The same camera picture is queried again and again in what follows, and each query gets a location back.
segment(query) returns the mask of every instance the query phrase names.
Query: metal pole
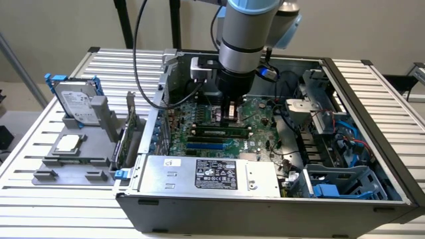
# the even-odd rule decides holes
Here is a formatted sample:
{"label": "metal pole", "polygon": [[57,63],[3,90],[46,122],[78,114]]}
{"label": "metal pole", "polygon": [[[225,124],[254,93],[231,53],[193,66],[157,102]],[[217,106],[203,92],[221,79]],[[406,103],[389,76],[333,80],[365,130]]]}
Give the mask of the metal pole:
{"label": "metal pole", "polygon": [[31,78],[29,77],[29,74],[26,73],[23,67],[21,66],[17,57],[13,54],[13,51],[10,47],[6,44],[5,38],[2,37],[2,34],[0,32],[0,50],[10,63],[15,73],[18,74],[21,81],[23,81],[34,99],[38,101],[38,104],[42,108],[45,108],[47,101],[43,97],[43,94],[37,86],[37,84],[31,81]]}
{"label": "metal pole", "polygon": [[181,49],[179,0],[169,0],[169,3],[170,3],[173,48]]}
{"label": "metal pole", "polygon": [[127,18],[127,11],[126,11],[126,3],[125,0],[113,0],[114,8],[117,9],[122,36],[125,41],[126,49],[133,49],[133,33],[131,33],[131,26],[130,21]]}

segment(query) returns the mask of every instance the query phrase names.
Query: warning label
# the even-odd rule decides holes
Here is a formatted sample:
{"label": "warning label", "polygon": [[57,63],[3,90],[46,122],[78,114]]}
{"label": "warning label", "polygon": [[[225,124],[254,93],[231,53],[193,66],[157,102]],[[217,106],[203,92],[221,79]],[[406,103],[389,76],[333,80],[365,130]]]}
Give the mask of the warning label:
{"label": "warning label", "polygon": [[86,94],[82,92],[62,91],[61,95],[74,119],[81,123],[98,123]]}
{"label": "warning label", "polygon": [[194,186],[206,189],[237,190],[235,162],[198,159]]}

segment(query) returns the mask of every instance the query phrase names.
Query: blue pcie slot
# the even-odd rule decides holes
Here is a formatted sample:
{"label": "blue pcie slot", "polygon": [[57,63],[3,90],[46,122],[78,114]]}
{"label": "blue pcie slot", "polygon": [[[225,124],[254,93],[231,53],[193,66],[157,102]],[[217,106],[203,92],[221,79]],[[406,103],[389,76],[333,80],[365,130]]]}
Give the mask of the blue pcie slot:
{"label": "blue pcie slot", "polygon": [[223,150],[225,145],[211,143],[186,143],[186,148]]}

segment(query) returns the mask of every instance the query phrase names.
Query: wall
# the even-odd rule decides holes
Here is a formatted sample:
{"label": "wall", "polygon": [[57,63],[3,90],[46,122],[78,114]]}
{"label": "wall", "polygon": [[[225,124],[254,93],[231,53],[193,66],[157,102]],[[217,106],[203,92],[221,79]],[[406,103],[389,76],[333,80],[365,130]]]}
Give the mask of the wall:
{"label": "wall", "polygon": [[[402,74],[425,61],[422,0],[298,0],[302,23],[285,54],[370,59],[381,72]],[[133,24],[141,0],[127,0]],[[215,6],[182,1],[182,47],[213,49]],[[138,46],[171,47],[167,0],[149,0]],[[0,31],[37,82],[45,72],[69,74],[89,46],[123,48],[111,0],[0,0]],[[0,54],[0,81],[18,82]]]}

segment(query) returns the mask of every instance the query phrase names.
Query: slotted aluminum table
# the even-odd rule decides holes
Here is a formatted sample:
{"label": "slotted aluminum table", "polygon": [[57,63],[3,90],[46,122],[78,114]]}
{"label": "slotted aluminum table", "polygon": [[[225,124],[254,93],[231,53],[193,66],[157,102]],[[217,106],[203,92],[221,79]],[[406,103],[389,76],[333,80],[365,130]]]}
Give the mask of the slotted aluminum table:
{"label": "slotted aluminum table", "polygon": [[[162,51],[138,51],[139,80],[146,94],[157,86]],[[394,150],[425,188],[423,128],[414,111],[394,94],[375,69],[359,61],[335,60],[339,71],[381,127]],[[87,53],[71,76],[101,79],[109,107],[125,116],[125,94],[137,92],[131,51],[99,49]],[[137,112],[146,117],[149,106],[135,93]],[[119,209],[109,186],[34,186],[31,174],[41,165],[58,133],[62,109],[53,99],[0,168],[0,237],[5,238],[187,238],[183,235],[141,234]],[[400,144],[410,143],[407,148]],[[191,236],[191,238],[242,238]],[[378,227],[362,239],[422,239],[425,217],[404,225]]]}

